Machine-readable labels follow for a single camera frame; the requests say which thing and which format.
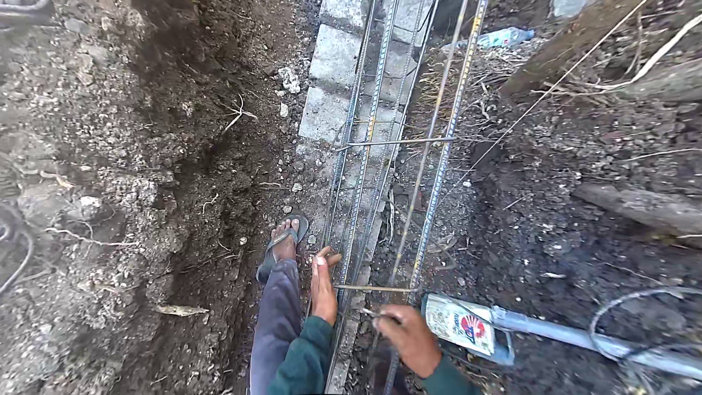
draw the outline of plastic bottle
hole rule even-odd
[[[496,46],[511,47],[522,41],[530,40],[533,37],[533,30],[521,30],[516,27],[508,27],[496,32],[481,34],[478,36],[478,45],[482,48],[492,48]]]

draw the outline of label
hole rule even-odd
[[[485,306],[429,294],[425,319],[429,329],[444,340],[487,356],[495,352],[492,314]]]

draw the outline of red logo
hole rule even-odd
[[[473,344],[476,338],[485,336],[485,325],[475,316],[464,316],[461,319],[461,328]]]

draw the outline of green sleeve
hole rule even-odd
[[[322,394],[331,355],[333,328],[320,317],[305,320],[300,337],[290,343],[268,393],[275,395]]]
[[[429,395],[480,395],[480,389],[469,382],[445,356],[431,376],[422,380]]]

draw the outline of hand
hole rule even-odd
[[[331,247],[327,246],[312,258],[312,315],[334,325],[338,305],[336,293],[331,286],[329,268],[341,260],[341,254],[327,258],[330,253]]]
[[[442,353],[424,317],[412,306],[397,304],[381,307],[380,314],[387,317],[376,318],[373,326],[390,339],[404,364],[423,379],[431,376]]]

